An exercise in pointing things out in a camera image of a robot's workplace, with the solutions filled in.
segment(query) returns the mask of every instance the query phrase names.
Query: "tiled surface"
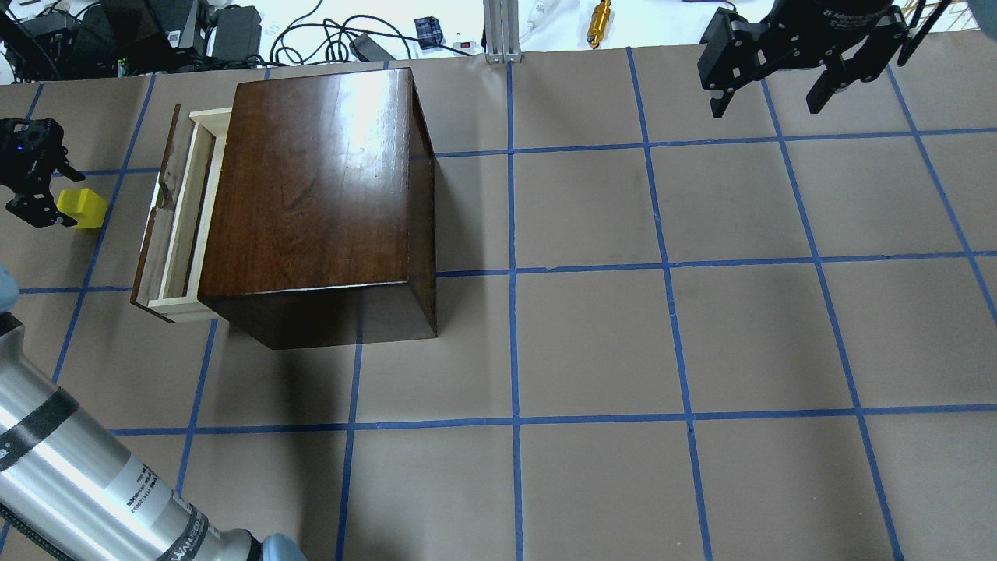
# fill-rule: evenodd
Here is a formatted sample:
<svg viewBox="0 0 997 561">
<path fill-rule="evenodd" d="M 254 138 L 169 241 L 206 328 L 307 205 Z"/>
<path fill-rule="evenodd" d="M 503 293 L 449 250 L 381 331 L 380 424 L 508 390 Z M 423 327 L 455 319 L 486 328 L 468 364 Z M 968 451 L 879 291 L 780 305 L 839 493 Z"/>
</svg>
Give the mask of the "tiled surface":
<svg viewBox="0 0 997 561">
<path fill-rule="evenodd" d="M 962 249 L 913 139 L 797 142 L 789 150 L 822 255 Z"/>
<path fill-rule="evenodd" d="M 990 188 L 997 162 L 989 157 L 995 145 L 997 135 L 924 138 L 931 164 L 974 250 L 997 247 L 997 221 L 993 220 L 997 216 L 997 199 Z"/>
<path fill-rule="evenodd" d="M 778 145 L 676 146 L 652 156 L 673 262 L 810 254 Z"/>
<path fill-rule="evenodd" d="M 524 427 L 529 558 L 702 560 L 685 445 L 680 423 Z"/>
<path fill-rule="evenodd" d="M 979 466 L 997 463 L 995 423 L 993 412 L 869 419 L 908 559 L 993 557 L 997 470 Z"/>
<path fill-rule="evenodd" d="M 33 360 L 219 527 L 313 561 L 997 558 L 997 134 L 938 133 L 994 125 L 995 48 L 933 36 L 895 70 L 917 138 L 888 76 L 818 117 L 808 73 L 774 76 L 781 139 L 760 85 L 708 118 L 696 46 L 412 63 L 437 339 L 277 353 L 128 303 L 163 110 L 265 72 L 46 85 L 115 208 L 88 233 L 0 213 L 0 262 Z"/>
<path fill-rule="evenodd" d="M 679 269 L 672 275 L 698 410 L 850 406 L 813 266 Z"/>
<path fill-rule="evenodd" d="M 515 159 L 518 267 L 660 262 L 638 149 Z"/>
<path fill-rule="evenodd" d="M 969 263 L 825 270 L 864 405 L 997 401 L 997 326 Z"/>
<path fill-rule="evenodd" d="M 889 559 L 854 418 L 697 424 L 715 559 Z"/>
</svg>

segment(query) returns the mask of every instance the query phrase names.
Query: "glossy wood surface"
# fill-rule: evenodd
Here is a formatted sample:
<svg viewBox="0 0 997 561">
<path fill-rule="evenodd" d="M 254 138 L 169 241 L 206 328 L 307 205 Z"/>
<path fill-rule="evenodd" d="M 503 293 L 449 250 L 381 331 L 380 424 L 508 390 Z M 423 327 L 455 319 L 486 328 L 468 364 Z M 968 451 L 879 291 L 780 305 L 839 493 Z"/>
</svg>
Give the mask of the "glossy wood surface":
<svg viewBox="0 0 997 561">
<path fill-rule="evenodd" d="M 198 299 L 273 348 L 434 336 L 408 69 L 241 84 L 227 138 Z"/>
</svg>

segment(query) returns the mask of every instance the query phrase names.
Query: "warning label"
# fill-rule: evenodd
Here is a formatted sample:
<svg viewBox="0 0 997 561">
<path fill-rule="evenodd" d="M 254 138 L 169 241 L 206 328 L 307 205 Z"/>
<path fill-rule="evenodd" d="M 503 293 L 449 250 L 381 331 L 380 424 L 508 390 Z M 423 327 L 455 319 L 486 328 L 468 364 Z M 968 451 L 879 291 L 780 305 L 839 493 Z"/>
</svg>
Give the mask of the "warning label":
<svg viewBox="0 0 997 561">
<path fill-rule="evenodd" d="M 173 495 L 172 489 L 134 454 L 104 492 L 115 508 L 147 528 L 163 514 Z"/>
</svg>

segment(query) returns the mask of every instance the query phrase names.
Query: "robotic arm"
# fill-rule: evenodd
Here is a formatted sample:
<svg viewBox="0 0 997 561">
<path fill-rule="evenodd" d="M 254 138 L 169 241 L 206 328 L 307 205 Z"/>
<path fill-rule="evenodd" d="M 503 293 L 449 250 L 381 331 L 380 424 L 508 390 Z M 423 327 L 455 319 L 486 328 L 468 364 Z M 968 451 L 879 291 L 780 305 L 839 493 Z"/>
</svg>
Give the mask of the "robotic arm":
<svg viewBox="0 0 997 561">
<path fill-rule="evenodd" d="M 903 66 L 951 0 L 941 0 L 920 31 L 910 37 L 924 2 L 908 26 L 890 0 L 776 0 L 772 12 L 749 23 L 736 12 L 718 8 L 702 43 L 699 76 L 713 95 L 713 116 L 724 116 L 734 93 L 777 70 L 825 67 L 807 94 L 819 113 L 835 93 L 852 82 L 872 82 L 896 52 Z M 845 60 L 843 54 L 861 44 Z"/>
<path fill-rule="evenodd" d="M 56 171 L 75 182 L 84 180 L 66 158 L 64 135 L 54 119 L 0 119 L 0 184 L 14 192 L 7 210 L 35 228 L 77 223 L 59 212 L 49 191 Z"/>
</svg>

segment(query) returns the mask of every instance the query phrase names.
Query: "yellow block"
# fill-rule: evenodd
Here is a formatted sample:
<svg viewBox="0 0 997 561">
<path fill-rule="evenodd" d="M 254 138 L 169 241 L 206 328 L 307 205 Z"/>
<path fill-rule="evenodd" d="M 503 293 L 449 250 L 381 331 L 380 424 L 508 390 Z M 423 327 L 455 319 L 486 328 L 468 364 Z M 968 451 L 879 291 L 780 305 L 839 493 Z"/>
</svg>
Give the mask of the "yellow block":
<svg viewBox="0 0 997 561">
<path fill-rule="evenodd" d="M 108 211 L 108 202 L 87 188 L 69 189 L 59 194 L 56 207 L 59 212 L 74 218 L 76 228 L 82 230 L 101 227 L 104 214 Z"/>
</svg>

